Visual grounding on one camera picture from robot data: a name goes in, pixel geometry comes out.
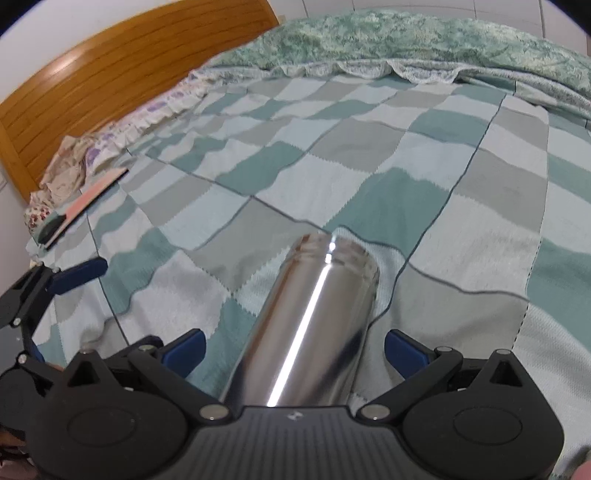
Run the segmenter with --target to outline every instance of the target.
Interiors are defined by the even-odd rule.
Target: fabric
[[[591,411],[590,148],[583,127],[492,86],[222,86],[130,146],[129,173],[40,252],[109,270],[56,297],[35,340],[64,362],[198,327],[208,353],[189,380],[219,395],[289,247],[335,232],[381,270],[352,408],[401,381],[391,328],[477,358],[512,348],[565,427],[568,474],[591,443],[576,421]]]
[[[252,77],[254,67],[260,69],[259,76],[362,72],[376,78],[395,71],[415,83],[450,83],[457,77],[473,82],[492,79],[526,100],[591,118],[589,62],[552,42],[483,21],[394,11],[297,20],[218,55],[208,62],[211,68],[192,72],[169,91],[101,130],[85,157],[86,177],[109,167],[122,149],[163,120],[194,107],[212,86],[234,81],[228,72],[214,67],[240,67],[232,76],[243,78]],[[238,104],[235,108],[244,107]]]
[[[85,182],[85,154],[94,144],[93,135],[80,138],[66,135],[53,155],[39,186],[31,193],[25,221],[33,232],[57,206],[62,205]]]

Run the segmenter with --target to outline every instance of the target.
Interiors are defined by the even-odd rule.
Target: blue gripper pad
[[[160,352],[162,364],[186,378],[205,358],[205,334],[201,330],[193,329],[161,348]]]
[[[425,368],[434,358],[434,352],[399,330],[390,330],[384,340],[386,359],[396,371],[407,379]]]

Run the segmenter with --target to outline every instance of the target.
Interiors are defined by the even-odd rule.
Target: bedspread
[[[219,395],[291,244],[335,232],[381,270],[351,407],[401,381],[383,353],[393,327],[468,357],[513,349],[565,428],[568,473],[591,443],[586,122],[515,88],[243,80],[130,146],[127,176],[41,252],[109,261],[52,302],[35,334],[48,361],[198,327],[207,355],[189,380]]]

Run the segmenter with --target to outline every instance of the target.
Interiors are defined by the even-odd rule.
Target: black plastic mount
[[[346,407],[233,418],[154,352],[124,352],[125,375],[108,368],[114,358],[79,353],[31,423],[31,457],[59,480],[548,478],[563,431],[510,351],[413,348],[427,366],[356,418]]]

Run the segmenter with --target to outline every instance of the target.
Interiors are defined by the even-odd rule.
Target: metal screw
[[[361,409],[361,415],[369,420],[383,420],[390,415],[390,409],[385,405],[374,403],[366,405]]]
[[[224,405],[205,405],[199,410],[199,414],[206,420],[221,420],[230,415],[230,410]]]

